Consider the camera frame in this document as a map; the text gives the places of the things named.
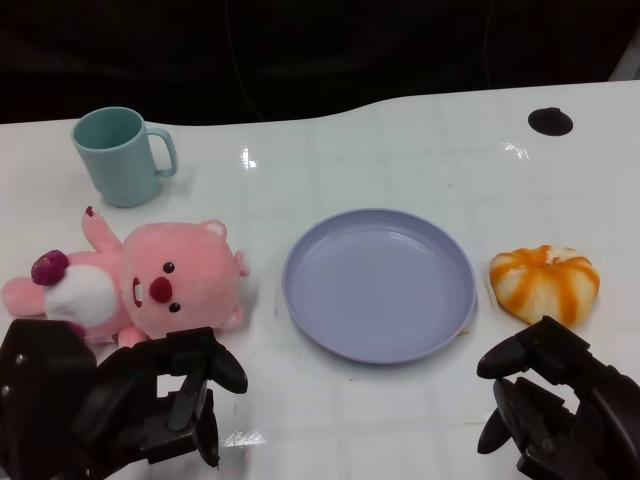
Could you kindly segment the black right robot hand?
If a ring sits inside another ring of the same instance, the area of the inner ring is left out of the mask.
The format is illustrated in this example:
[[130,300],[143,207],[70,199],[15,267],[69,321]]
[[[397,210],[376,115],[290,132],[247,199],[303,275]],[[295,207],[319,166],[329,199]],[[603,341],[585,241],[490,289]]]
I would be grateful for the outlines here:
[[589,344],[549,316],[505,339],[478,362],[496,408],[477,445],[512,441],[531,479],[636,479],[639,386],[597,360]]

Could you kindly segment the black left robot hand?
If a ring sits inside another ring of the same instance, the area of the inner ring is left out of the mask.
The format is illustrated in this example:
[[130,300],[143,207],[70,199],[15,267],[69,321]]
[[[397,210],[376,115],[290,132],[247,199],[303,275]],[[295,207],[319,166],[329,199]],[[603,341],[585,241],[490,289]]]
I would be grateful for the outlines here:
[[210,381],[248,389],[209,327],[98,362],[69,323],[16,319],[1,345],[1,470],[11,479],[106,479],[137,461],[191,452],[215,467]]

